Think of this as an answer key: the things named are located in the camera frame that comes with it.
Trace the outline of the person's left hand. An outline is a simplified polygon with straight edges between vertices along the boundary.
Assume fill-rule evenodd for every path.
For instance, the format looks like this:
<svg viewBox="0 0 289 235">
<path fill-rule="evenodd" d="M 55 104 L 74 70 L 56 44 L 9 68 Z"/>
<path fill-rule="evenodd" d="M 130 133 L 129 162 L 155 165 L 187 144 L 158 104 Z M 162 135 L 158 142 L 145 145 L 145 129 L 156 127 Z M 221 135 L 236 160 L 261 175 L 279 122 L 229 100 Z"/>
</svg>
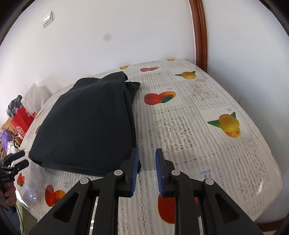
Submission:
<svg viewBox="0 0 289 235">
<path fill-rule="evenodd" d="M 13 182 L 4 184 L 5 192 L 1 190 L 1 205 L 4 207 L 13 207 L 16 205 L 16 188 Z"/>
</svg>

